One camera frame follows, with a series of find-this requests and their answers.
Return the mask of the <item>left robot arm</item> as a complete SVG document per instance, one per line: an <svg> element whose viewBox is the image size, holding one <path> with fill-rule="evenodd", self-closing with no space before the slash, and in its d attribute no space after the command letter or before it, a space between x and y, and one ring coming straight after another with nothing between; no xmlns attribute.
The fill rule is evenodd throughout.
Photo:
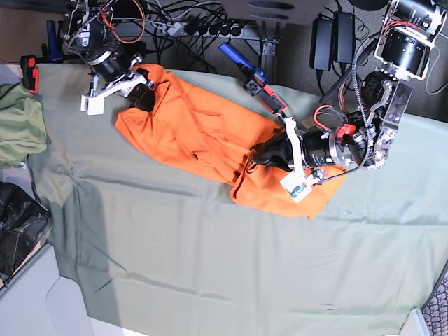
<svg viewBox="0 0 448 336"><path fill-rule="evenodd" d="M320 99L316 131L290 129L253 156L256 164L306 172L341 165L348 172L382 167L413 93L411 80L424 81L435 40L447 21L446 1L390 1L379 32L353 55L351 66Z"/></svg>

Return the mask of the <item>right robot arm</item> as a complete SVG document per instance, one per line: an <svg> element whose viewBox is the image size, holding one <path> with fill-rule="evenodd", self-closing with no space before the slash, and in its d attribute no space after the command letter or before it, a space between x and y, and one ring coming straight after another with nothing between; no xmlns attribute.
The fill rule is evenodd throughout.
<svg viewBox="0 0 448 336"><path fill-rule="evenodd" d="M141 38L118 37L112 24L114 3L75 1L61 33L66 50L90 68L89 90L80 98L80 110L89 116L103 114L106 98L114 94L144 111L155 105L155 84L139 66L143 54L132 49Z"/></svg>

